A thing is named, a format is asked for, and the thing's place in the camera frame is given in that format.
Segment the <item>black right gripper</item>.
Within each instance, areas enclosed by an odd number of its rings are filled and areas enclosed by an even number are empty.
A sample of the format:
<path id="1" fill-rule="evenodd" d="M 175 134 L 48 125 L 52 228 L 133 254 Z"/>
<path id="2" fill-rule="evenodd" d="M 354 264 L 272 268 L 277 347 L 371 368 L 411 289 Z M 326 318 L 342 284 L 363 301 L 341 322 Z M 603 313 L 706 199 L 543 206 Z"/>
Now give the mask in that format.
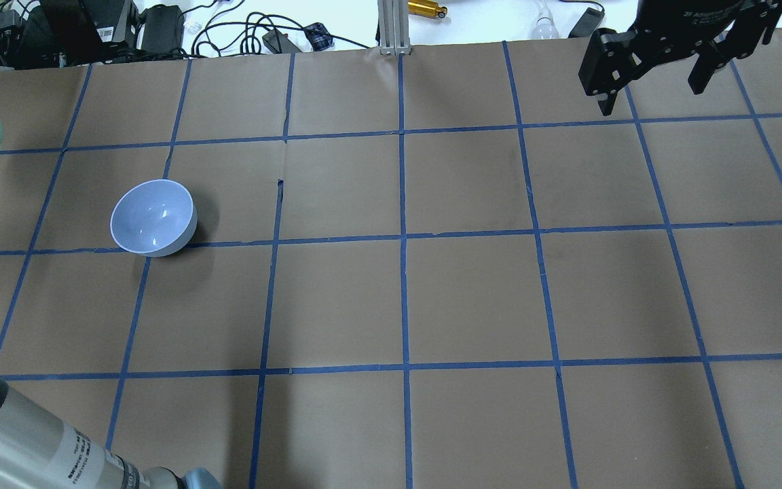
<path id="1" fill-rule="evenodd" d="M 627 84 L 695 56 L 687 83 L 701 95 L 716 71 L 769 44 L 781 16 L 782 1 L 640 1 L 628 30 L 593 31 L 578 80 L 608 117 Z"/>

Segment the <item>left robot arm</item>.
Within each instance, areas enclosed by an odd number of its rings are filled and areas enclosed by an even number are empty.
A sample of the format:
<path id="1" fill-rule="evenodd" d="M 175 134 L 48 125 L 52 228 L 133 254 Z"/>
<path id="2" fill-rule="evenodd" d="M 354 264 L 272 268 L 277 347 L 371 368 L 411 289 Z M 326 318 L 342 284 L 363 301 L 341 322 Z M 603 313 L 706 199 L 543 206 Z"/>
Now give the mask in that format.
<path id="1" fill-rule="evenodd" d="M 0 378 L 0 488 L 218 488 L 203 467 L 140 469 Z"/>

